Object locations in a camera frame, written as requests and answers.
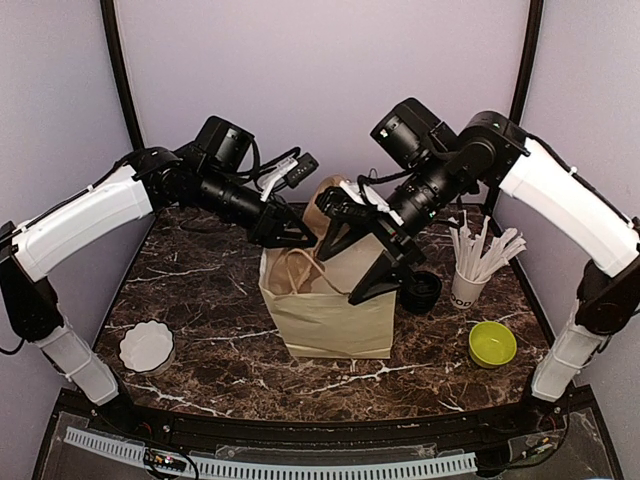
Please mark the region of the brown cardboard cup carrier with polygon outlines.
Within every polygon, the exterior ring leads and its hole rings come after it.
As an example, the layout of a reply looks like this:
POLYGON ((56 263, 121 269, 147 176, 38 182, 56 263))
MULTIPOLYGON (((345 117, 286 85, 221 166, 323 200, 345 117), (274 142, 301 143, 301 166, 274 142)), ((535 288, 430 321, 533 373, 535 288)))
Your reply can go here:
POLYGON ((344 180, 346 180, 346 177, 342 175, 326 177, 318 184, 304 210, 302 219, 305 225, 317 237, 318 241, 325 238, 331 219, 321 212, 320 208, 316 205, 316 200, 327 188, 339 187, 340 183, 344 180))

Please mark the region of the cream paper bag with handles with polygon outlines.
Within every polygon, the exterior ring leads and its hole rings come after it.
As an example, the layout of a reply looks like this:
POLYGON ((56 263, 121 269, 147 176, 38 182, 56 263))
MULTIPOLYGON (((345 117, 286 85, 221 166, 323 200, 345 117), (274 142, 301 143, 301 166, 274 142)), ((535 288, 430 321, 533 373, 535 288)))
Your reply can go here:
POLYGON ((382 252, 368 235, 328 261, 309 250, 262 251, 259 288, 271 318, 294 357, 388 359, 396 294, 357 306, 349 294, 382 252))

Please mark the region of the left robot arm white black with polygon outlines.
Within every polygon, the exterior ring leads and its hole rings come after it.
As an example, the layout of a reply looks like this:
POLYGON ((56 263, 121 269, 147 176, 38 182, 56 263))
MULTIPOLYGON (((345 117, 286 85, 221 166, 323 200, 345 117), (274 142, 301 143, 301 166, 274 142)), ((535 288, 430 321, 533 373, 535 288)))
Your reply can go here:
POLYGON ((293 148, 250 173, 231 164, 243 151, 190 142, 172 151, 136 150, 98 182, 40 216, 1 228, 1 294, 13 332, 36 345, 96 406, 120 436, 141 427, 115 374, 72 329, 48 280, 61 262, 113 230, 178 205, 216 214, 244 228, 250 243, 264 248, 308 248, 317 238, 279 196, 297 187, 317 160, 293 148))

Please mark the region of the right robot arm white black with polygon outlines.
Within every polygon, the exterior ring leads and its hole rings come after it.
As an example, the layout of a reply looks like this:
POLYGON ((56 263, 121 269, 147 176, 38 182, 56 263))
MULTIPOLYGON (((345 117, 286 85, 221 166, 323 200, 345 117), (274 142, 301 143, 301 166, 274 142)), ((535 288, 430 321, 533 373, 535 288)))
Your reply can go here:
POLYGON ((324 190, 315 201, 330 221, 320 260, 367 235, 382 244, 350 293, 351 304, 409 285, 414 267, 424 261, 415 236, 456 197, 482 184, 528 205, 588 254, 570 318, 536 367, 531 396, 510 413, 517 432, 534 432, 549 416, 547 402, 558 400, 600 345, 639 311, 638 220, 613 207, 543 140, 494 111, 476 114, 455 133, 409 98, 371 135, 400 166, 394 192, 381 199, 374 180, 361 176, 324 190))

